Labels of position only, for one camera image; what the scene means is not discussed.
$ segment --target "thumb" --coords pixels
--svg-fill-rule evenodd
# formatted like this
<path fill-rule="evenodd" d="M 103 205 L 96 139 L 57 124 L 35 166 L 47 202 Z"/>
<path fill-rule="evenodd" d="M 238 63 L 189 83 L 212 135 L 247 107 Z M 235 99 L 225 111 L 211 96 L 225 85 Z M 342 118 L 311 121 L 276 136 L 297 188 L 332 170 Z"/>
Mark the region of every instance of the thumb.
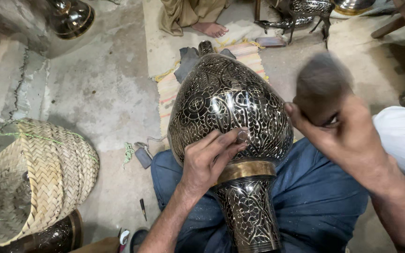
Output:
<path fill-rule="evenodd" d="M 293 126 L 298 129 L 301 134 L 307 137 L 310 141 L 316 141 L 320 137 L 322 130 L 318 129 L 315 125 L 310 123 L 306 116 L 304 116 L 299 107 L 291 102 L 284 104 L 284 109 L 289 115 Z"/>

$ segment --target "bare foot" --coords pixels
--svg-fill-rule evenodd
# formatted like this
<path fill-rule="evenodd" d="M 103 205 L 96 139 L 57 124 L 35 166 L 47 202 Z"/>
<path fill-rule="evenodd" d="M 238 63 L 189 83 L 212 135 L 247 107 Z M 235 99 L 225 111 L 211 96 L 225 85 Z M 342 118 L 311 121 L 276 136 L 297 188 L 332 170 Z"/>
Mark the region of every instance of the bare foot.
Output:
<path fill-rule="evenodd" d="M 195 29 L 196 31 L 200 31 L 212 38 L 220 38 L 221 36 L 223 36 L 224 34 L 226 34 L 227 32 L 229 32 L 229 29 L 217 24 L 215 22 L 211 22 L 211 23 L 200 23 L 197 22 L 196 24 L 194 24 L 192 26 L 193 29 Z"/>

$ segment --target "beige clothing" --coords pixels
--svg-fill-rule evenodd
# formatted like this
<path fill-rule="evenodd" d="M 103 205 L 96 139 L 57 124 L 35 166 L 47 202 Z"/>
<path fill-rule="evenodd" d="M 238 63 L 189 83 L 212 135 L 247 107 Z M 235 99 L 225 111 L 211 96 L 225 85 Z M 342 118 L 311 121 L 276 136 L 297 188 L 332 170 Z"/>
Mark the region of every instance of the beige clothing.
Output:
<path fill-rule="evenodd" d="M 182 28 L 196 22 L 215 22 L 228 7 L 227 0 L 161 0 L 165 10 L 159 28 L 174 36 L 182 36 Z"/>

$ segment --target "forearm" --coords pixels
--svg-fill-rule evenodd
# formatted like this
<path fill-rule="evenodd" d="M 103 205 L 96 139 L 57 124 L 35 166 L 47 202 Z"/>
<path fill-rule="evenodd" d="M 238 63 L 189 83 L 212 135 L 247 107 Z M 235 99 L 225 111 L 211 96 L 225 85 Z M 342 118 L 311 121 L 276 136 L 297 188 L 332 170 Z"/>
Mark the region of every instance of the forearm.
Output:
<path fill-rule="evenodd" d="M 405 248 L 405 176 L 396 163 L 390 163 L 378 178 L 363 185 L 391 239 L 396 246 Z"/>
<path fill-rule="evenodd" d="M 174 252 L 179 231 L 188 213 L 198 202 L 197 196 L 191 196 L 178 184 L 165 210 L 156 220 L 138 253 Z"/>

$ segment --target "metal deer statue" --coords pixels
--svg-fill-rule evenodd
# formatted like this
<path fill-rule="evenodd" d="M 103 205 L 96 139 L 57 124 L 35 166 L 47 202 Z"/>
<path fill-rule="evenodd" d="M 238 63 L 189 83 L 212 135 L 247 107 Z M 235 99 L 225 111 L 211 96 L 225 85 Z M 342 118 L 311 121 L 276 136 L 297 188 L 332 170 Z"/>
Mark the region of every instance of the metal deer statue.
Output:
<path fill-rule="evenodd" d="M 319 16 L 318 24 L 309 33 L 315 31 L 321 21 L 323 21 L 324 25 L 326 26 L 323 39 L 326 40 L 329 36 L 329 27 L 331 26 L 329 17 L 335 8 L 335 4 L 331 3 L 329 0 L 281 0 L 275 5 L 278 11 L 282 14 L 283 18 L 279 22 L 259 20 L 257 15 L 257 7 L 260 8 L 260 6 L 256 4 L 255 23 L 263 26 L 265 28 L 265 33 L 267 33 L 267 29 L 269 27 L 282 28 L 284 29 L 284 32 L 286 29 L 290 28 L 291 33 L 288 43 L 291 43 L 295 28 L 311 23 L 313 18 L 316 16 Z"/>

